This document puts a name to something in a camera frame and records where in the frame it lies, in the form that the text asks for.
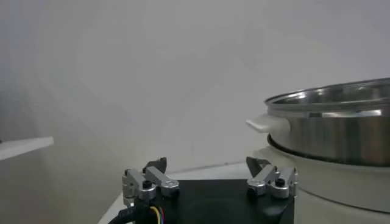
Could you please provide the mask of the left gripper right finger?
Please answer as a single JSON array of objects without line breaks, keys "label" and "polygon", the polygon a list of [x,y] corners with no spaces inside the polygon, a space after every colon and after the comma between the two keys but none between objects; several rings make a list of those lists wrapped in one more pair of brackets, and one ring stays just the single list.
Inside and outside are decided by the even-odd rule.
[{"label": "left gripper right finger", "polygon": [[273,198],[289,198],[297,195],[298,173],[293,167],[271,164],[266,159],[247,157],[246,164],[251,174],[247,180],[249,198],[270,194]]}]

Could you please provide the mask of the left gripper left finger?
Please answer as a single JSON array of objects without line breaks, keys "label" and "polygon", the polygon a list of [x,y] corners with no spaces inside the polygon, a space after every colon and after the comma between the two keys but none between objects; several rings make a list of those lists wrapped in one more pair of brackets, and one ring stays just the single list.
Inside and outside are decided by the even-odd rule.
[{"label": "left gripper left finger", "polygon": [[149,161],[142,170],[126,169],[122,176],[122,197],[126,207],[137,200],[150,202],[158,195],[176,199],[180,194],[180,183],[165,175],[167,158]]}]

